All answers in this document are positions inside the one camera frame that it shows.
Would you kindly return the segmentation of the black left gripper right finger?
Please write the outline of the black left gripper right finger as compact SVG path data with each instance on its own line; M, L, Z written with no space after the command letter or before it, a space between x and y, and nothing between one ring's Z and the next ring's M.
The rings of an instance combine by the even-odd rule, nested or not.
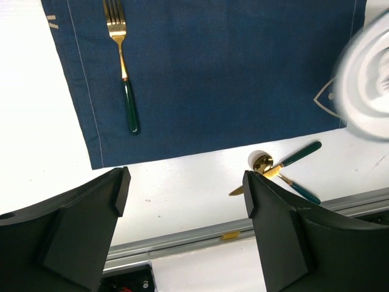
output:
M387 291L388 209L348 216L243 178L267 291Z

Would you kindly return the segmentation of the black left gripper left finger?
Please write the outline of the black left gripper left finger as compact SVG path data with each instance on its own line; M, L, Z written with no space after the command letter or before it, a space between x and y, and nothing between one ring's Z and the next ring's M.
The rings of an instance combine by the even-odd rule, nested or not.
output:
M131 176L112 169L1 215L1 291L97 291Z

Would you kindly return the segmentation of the blue cloth with gold script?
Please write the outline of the blue cloth with gold script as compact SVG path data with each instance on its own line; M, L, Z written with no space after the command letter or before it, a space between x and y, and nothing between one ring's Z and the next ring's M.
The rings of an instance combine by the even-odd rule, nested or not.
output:
M101 1L43 1L91 167L278 141L342 126L333 69L365 1L123 1L129 130Z

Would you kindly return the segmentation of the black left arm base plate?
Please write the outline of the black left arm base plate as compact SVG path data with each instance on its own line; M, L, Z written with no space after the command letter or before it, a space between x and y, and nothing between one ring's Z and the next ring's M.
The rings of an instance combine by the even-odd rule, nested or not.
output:
M105 275L100 280L98 292L157 291L153 269L150 265L141 265L123 269Z

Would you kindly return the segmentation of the gold fork green handle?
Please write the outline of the gold fork green handle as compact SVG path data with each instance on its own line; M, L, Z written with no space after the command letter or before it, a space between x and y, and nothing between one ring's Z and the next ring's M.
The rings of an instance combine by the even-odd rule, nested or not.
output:
M103 1L106 25L111 39L118 45L122 84L125 97L126 116L132 135L140 133L140 123L133 87L125 63L122 44L126 38L126 19L121 1Z

